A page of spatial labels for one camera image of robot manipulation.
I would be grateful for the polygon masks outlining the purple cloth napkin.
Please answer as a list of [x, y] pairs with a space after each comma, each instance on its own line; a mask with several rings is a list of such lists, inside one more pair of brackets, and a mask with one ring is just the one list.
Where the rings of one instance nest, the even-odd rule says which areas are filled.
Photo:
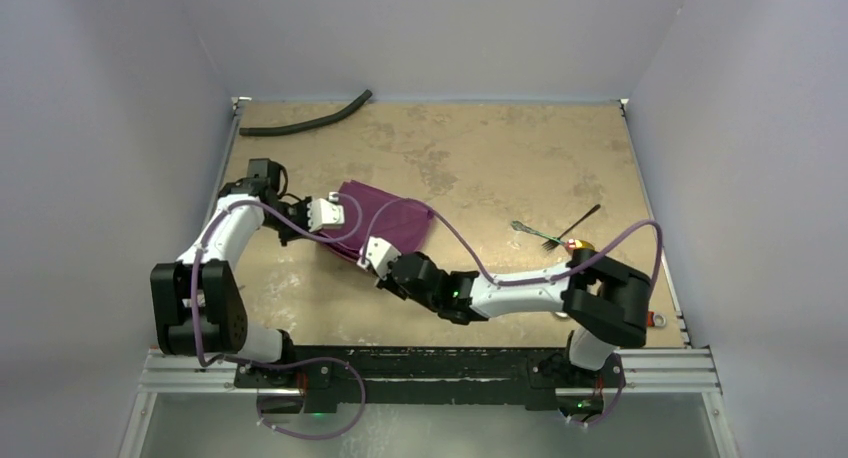
[[400, 253], [412, 253], [422, 248], [434, 218], [429, 209], [410, 201], [395, 203], [379, 215], [371, 232], [368, 232], [377, 211], [399, 197], [355, 180], [343, 182], [338, 192], [353, 197], [361, 205], [364, 215], [355, 234], [346, 240], [326, 244], [331, 251], [356, 263], [368, 236], [384, 238]]

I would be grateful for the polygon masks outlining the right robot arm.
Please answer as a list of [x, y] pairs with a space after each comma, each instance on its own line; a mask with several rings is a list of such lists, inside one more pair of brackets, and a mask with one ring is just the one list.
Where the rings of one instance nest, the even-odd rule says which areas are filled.
[[647, 342], [652, 279], [590, 249], [579, 248], [568, 262], [548, 268], [485, 276], [446, 272], [422, 252], [402, 254], [372, 238], [359, 263], [376, 275], [378, 288], [457, 325], [515, 313], [566, 314], [578, 327], [561, 370], [576, 385], [596, 377], [614, 350]]

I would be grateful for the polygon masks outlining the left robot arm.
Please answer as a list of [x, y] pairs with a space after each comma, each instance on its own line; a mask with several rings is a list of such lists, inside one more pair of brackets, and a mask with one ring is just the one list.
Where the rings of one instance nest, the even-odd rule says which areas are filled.
[[150, 274], [156, 335], [168, 355], [218, 355], [259, 363], [272, 386], [297, 377], [298, 360], [288, 332], [249, 320], [234, 270], [253, 234], [276, 232], [281, 245], [301, 238], [309, 227], [304, 198], [286, 203], [285, 167], [268, 158], [249, 161], [245, 177], [225, 184], [211, 220], [195, 243]]

